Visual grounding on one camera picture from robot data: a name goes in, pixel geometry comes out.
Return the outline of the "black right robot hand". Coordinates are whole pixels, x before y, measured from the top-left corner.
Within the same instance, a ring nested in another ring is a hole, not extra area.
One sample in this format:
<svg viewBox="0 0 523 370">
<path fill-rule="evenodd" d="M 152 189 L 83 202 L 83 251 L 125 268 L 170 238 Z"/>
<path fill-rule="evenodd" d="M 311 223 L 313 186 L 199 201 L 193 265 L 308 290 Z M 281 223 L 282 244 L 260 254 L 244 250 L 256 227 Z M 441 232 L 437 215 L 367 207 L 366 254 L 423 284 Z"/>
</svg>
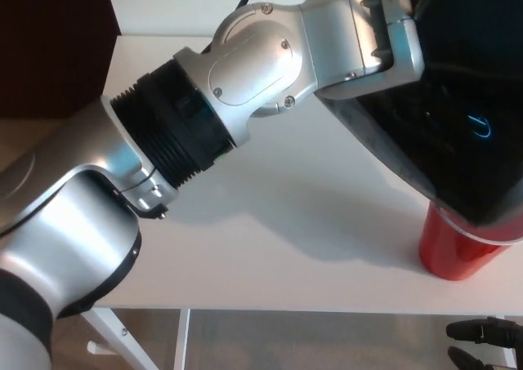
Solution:
<svg viewBox="0 0 523 370">
<path fill-rule="evenodd" d="M 471 341 L 514 351 L 515 369 L 522 369 L 522 326 L 516 322 L 495 317 L 469 319 L 450 323 L 445 329 L 447 337 L 456 341 Z M 447 350 L 457 369 L 503 369 L 504 366 L 483 363 L 465 350 L 450 346 Z"/>
</svg>

